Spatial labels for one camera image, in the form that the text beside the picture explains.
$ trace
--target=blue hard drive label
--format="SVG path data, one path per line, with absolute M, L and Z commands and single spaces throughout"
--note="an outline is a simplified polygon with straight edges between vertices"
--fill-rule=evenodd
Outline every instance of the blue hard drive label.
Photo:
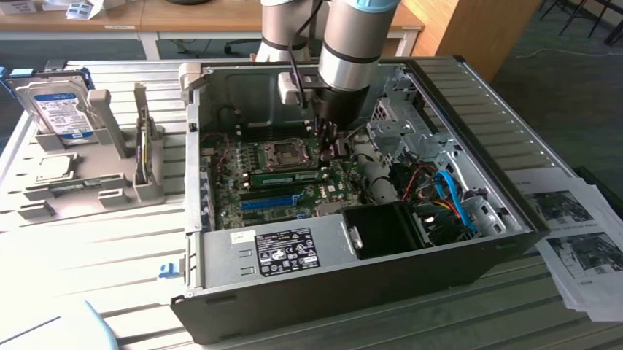
M 264 277 L 320 267 L 310 227 L 256 235 L 255 248 Z
M 35 96 L 45 123 L 64 139 L 83 139 L 93 134 L 87 115 L 77 110 L 75 93 L 49 93 Z

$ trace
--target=desk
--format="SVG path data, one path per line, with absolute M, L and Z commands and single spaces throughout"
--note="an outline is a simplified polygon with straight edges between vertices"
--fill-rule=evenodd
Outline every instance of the desk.
M 91 20 L 68 20 L 64 11 L 0 15 L 0 40 L 137 39 L 144 5 L 133 1 Z
M 400 4 L 387 38 L 400 39 L 396 56 L 411 56 L 422 21 Z M 212 0 L 184 7 L 165 0 L 147 0 L 141 42 L 148 60 L 160 59 L 159 39 L 260 39 L 261 5 L 253 0 Z
M 388 39 L 396 56 L 411 56 L 422 21 L 400 5 Z M 64 11 L 0 16 L 0 40 L 140 40 L 147 60 L 160 60 L 159 39 L 260 39 L 261 5 L 253 0 L 212 0 L 196 6 L 139 0 L 97 14 L 68 20 Z

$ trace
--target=ventilation grille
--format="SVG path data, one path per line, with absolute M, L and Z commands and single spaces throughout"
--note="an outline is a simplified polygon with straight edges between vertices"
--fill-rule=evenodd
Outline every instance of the ventilation grille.
M 387 120 L 390 116 L 387 115 L 386 109 L 380 105 L 380 102 L 376 102 L 376 106 L 374 107 L 372 119 L 371 120 Z

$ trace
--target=blue cable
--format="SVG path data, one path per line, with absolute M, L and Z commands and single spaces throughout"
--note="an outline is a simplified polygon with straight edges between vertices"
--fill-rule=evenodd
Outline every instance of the blue cable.
M 300 197 L 303 197 L 303 195 L 304 195 L 304 190 L 303 190 L 303 192 L 300 194 L 292 195 L 292 205 L 293 206 L 296 206 L 297 201 L 299 201 Z
M 476 232 L 476 226 L 474 226 L 470 215 L 466 213 L 466 210 L 463 209 L 463 206 L 460 205 L 460 200 L 459 200 L 459 193 L 456 191 L 456 185 L 455 185 L 455 180 L 452 178 L 452 175 L 446 170 L 438 171 L 438 174 L 435 177 L 442 175 L 443 179 L 448 183 L 448 188 L 450 188 L 450 195 L 452 197 L 452 202 L 456 207 L 456 211 L 459 212 L 460 220 L 463 221 L 463 224 L 466 225 L 467 228 L 470 228 L 471 232 Z M 435 185 L 435 188 L 438 189 L 439 197 L 442 199 L 446 199 L 446 194 L 444 194 L 444 188 L 440 184 Z

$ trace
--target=printed diagram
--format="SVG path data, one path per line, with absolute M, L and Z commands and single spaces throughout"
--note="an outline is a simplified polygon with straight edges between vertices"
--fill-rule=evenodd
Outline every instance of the printed diagram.
M 623 271 L 623 252 L 604 232 L 547 238 L 574 278 Z
M 526 199 L 550 225 L 594 220 L 570 191 L 534 193 Z

